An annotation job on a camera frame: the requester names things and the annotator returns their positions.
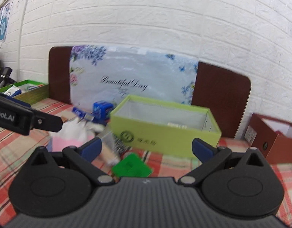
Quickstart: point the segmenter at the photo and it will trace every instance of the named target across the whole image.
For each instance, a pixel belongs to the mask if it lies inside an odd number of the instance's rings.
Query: green box
[[[25,81],[20,81],[17,83],[14,83],[12,85],[8,85],[5,86],[3,88],[0,88],[0,93],[4,93],[5,91],[7,91],[10,87],[12,87],[13,85],[16,87],[25,85],[25,84],[33,84],[33,85],[41,85],[43,84],[43,86],[41,87],[37,87],[35,89],[32,89],[31,91],[16,95],[14,98],[21,100],[23,102],[26,102],[30,105],[33,105],[39,101],[42,101],[46,98],[49,98],[49,85],[42,83],[42,82],[38,82],[38,81],[31,81],[31,80],[25,80]]]
[[[110,113],[109,125],[127,146],[188,158],[194,138],[216,147],[222,134],[208,108],[135,95]]]

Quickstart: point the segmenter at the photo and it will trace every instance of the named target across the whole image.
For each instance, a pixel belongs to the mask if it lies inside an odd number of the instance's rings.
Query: red-brown open box
[[[244,137],[270,164],[292,163],[291,122],[253,113]]]

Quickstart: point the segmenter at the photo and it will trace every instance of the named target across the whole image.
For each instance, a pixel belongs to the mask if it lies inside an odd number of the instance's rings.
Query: white wall
[[[56,45],[159,48],[251,79],[238,136],[252,112],[292,121],[292,0],[14,1],[0,56],[19,79],[47,81]]]

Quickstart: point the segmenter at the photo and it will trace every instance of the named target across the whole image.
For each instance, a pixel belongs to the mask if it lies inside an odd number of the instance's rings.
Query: barcode label
[[[257,132],[252,127],[248,126],[244,138],[250,143],[250,145],[252,145],[256,135]]]
[[[93,119],[94,119],[94,116],[92,116],[92,115],[90,115],[90,114],[86,114],[86,115],[84,116],[84,119],[92,122]]]

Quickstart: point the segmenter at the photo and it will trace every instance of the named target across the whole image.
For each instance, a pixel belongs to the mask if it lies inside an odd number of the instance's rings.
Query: table
[[[72,119],[72,106],[52,99],[45,99],[33,108],[56,116]],[[4,225],[15,215],[15,211],[8,198],[8,189],[20,167],[38,146],[46,145],[49,135],[46,131],[34,129],[29,136],[23,136],[0,128],[0,224]],[[234,152],[245,152],[248,144],[244,141],[222,138],[219,146],[227,146]],[[198,167],[200,161],[195,159],[176,158],[154,152],[132,149],[147,165],[153,169],[151,176],[173,176],[178,179],[187,172]],[[106,173],[111,173],[99,158],[93,164]],[[277,214],[284,223],[292,226],[292,164],[272,165],[274,172],[285,189],[284,200]]]

